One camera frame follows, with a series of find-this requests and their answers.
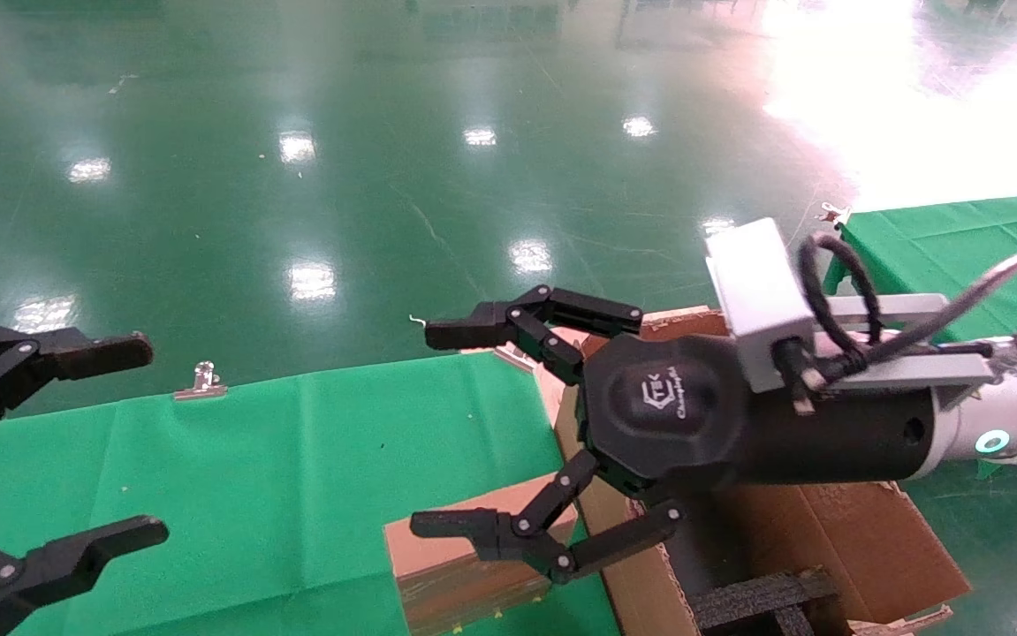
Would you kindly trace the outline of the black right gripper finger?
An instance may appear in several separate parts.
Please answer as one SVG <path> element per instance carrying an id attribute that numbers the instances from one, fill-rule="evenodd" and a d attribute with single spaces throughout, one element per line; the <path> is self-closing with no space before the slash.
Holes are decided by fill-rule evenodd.
<path id="1" fill-rule="evenodd" d="M 465 319 L 428 322 L 424 335 L 427 346 L 437 351 L 516 344 L 550 374 L 574 386 L 581 382 L 584 357 L 553 327 L 610 339 L 638 334 L 642 319 L 640 307 L 539 285 L 512 301 L 481 302 Z"/>
<path id="2" fill-rule="evenodd" d="M 552 525 L 596 478 L 598 458 L 578 451 L 523 511 L 491 508 L 417 511 L 411 532 L 424 539 L 463 538 L 481 561 L 520 561 L 554 584 L 565 584 L 661 544 L 674 535 L 683 511 L 666 500 L 649 511 L 573 544 L 554 538 Z"/>

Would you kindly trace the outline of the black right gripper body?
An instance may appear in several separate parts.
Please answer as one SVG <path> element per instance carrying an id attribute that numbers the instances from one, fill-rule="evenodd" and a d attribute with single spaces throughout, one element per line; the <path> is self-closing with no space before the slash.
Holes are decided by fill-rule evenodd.
<path id="1" fill-rule="evenodd" d="M 842 393 L 796 413 L 784 388 L 755 393 L 727 337 L 621 335 L 582 366 L 580 439 L 627 496 L 900 481 L 935 432 L 929 390 Z"/>

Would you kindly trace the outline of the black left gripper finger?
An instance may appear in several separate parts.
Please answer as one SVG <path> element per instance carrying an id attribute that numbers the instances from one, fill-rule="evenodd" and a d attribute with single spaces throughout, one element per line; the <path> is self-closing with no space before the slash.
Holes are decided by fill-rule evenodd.
<path id="1" fill-rule="evenodd" d="M 157 517 L 137 516 L 47 542 L 22 558 L 0 550 L 0 635 L 42 608 L 91 592 L 112 560 L 169 536 Z"/>
<path id="2" fill-rule="evenodd" d="M 0 420 L 55 380 L 80 380 L 148 366 L 145 335 L 94 339 L 79 329 L 23 333 L 0 326 Z"/>

